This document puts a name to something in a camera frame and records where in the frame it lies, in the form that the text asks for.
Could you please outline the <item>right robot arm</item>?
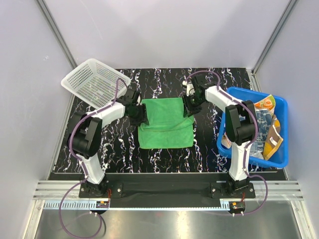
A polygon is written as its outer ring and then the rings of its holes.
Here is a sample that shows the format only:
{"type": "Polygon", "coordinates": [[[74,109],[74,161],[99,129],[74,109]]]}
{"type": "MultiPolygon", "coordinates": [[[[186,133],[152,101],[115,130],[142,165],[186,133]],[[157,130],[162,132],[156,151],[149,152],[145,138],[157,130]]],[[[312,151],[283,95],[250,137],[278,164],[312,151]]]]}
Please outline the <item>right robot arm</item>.
{"type": "Polygon", "coordinates": [[[190,82],[183,81],[182,86],[186,88],[186,94],[182,96],[185,118],[199,113],[205,102],[212,103],[224,112],[225,132],[231,142],[231,165],[222,192],[234,198],[242,196],[249,187],[249,154],[258,133],[253,102],[241,101],[219,85],[199,77],[194,77],[190,82]]]}

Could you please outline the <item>blue plastic bin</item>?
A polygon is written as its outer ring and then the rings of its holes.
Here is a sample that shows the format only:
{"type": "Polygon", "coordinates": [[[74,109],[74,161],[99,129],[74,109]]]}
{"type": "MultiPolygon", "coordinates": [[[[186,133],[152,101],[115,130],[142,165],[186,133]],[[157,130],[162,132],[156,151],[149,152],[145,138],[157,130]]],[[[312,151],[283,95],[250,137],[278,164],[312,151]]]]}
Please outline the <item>blue plastic bin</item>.
{"type": "MultiPolygon", "coordinates": [[[[238,88],[238,87],[230,87],[227,89],[227,93],[232,95],[235,98],[246,101],[251,100],[256,103],[263,98],[267,97],[267,93],[256,92],[248,89],[238,88]]],[[[280,136],[284,139],[281,143],[278,150],[272,155],[269,160],[259,159],[253,156],[250,156],[249,163],[253,165],[258,165],[262,168],[276,167],[276,168],[284,168],[287,166],[289,162],[289,131],[288,131],[288,103],[287,101],[279,96],[274,96],[276,106],[274,113],[277,116],[281,124],[280,136]]],[[[219,154],[226,158],[231,158],[231,148],[227,149],[221,144],[222,135],[225,133],[225,114],[222,114],[221,125],[219,128],[219,134],[217,138],[217,147],[219,154]]]]}

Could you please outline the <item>orange floral towel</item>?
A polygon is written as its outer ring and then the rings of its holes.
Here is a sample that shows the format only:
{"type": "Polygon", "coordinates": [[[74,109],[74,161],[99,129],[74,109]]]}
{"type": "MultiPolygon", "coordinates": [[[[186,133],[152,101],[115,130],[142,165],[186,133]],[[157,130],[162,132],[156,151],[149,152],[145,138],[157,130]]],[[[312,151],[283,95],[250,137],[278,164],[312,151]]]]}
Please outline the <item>orange floral towel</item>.
{"type": "Polygon", "coordinates": [[[276,101],[272,95],[255,103],[259,131],[252,146],[252,155],[263,160],[269,160],[284,142],[280,136],[281,124],[275,115],[275,107],[276,101]]]}

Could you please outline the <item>aluminium frame rail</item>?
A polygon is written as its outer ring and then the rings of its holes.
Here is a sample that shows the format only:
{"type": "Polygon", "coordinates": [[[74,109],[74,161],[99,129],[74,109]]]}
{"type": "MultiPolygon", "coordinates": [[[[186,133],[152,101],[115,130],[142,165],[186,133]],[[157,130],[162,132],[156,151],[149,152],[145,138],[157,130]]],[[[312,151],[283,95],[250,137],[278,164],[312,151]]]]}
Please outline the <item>aluminium frame rail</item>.
{"type": "Polygon", "coordinates": [[[196,183],[189,189],[180,183],[166,183],[159,190],[134,182],[112,183],[111,191],[103,196],[89,194],[74,181],[40,181],[34,200],[42,200],[46,209],[79,209],[91,211],[230,211],[238,204],[263,201],[301,201],[303,196],[296,181],[254,181],[238,196],[221,191],[222,184],[196,183]]]}

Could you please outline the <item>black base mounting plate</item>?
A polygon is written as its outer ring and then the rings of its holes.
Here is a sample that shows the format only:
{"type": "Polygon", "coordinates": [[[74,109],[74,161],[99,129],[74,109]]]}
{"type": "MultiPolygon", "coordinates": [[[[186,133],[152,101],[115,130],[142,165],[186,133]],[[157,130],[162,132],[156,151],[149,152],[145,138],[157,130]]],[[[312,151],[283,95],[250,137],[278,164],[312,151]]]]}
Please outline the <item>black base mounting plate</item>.
{"type": "Polygon", "coordinates": [[[194,209],[219,206],[221,199],[231,201],[254,199],[255,190],[249,182],[242,196],[231,197],[222,192],[227,173],[109,173],[107,186],[111,192],[95,196],[80,187],[81,198],[111,198],[112,208],[194,209]]]}

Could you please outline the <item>white perforated plastic basket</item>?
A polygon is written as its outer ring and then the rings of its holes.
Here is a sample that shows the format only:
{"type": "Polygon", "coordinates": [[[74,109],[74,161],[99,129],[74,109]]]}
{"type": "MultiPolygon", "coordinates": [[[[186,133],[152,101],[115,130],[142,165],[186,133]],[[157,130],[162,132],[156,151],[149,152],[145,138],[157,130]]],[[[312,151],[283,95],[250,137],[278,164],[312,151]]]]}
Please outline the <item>white perforated plastic basket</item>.
{"type": "Polygon", "coordinates": [[[93,58],[61,80],[62,87],[95,109],[106,106],[115,96],[124,95],[130,83],[129,77],[93,58]]]}

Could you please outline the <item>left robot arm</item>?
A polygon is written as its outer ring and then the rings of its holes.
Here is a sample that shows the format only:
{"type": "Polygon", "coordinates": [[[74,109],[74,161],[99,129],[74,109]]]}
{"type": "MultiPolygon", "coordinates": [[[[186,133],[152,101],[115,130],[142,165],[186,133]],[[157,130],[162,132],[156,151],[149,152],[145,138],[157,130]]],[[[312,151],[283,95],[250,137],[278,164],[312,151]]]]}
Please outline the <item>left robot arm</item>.
{"type": "Polygon", "coordinates": [[[84,190],[96,197],[111,192],[98,158],[102,129],[123,117],[128,117],[133,126],[149,124],[146,105],[142,103],[139,91],[128,89],[123,96],[114,98],[105,107],[78,114],[73,121],[73,131],[67,145],[84,171],[84,190]]]}

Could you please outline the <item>blue white patterned towel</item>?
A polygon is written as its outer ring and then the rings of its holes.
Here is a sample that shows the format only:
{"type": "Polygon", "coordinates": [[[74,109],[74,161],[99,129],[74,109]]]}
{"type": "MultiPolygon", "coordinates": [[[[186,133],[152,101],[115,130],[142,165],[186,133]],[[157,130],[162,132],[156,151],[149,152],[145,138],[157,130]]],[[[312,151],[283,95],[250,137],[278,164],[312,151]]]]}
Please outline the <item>blue white patterned towel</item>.
{"type": "Polygon", "coordinates": [[[256,117],[259,132],[257,135],[256,140],[252,143],[250,149],[250,156],[264,159],[263,151],[264,151],[264,144],[266,142],[266,138],[269,133],[269,128],[272,122],[272,118],[274,115],[274,109],[269,110],[267,108],[256,109],[256,117]]]}

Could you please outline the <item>green microfiber towel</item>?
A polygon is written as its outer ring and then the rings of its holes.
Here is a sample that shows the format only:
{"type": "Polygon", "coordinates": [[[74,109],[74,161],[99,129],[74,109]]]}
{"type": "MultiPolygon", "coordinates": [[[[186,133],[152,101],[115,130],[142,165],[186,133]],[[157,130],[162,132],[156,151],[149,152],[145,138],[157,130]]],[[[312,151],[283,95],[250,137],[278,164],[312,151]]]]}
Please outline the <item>green microfiber towel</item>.
{"type": "Polygon", "coordinates": [[[138,127],[141,149],[179,149],[194,143],[194,117],[184,117],[182,98],[143,99],[149,123],[138,127]]]}

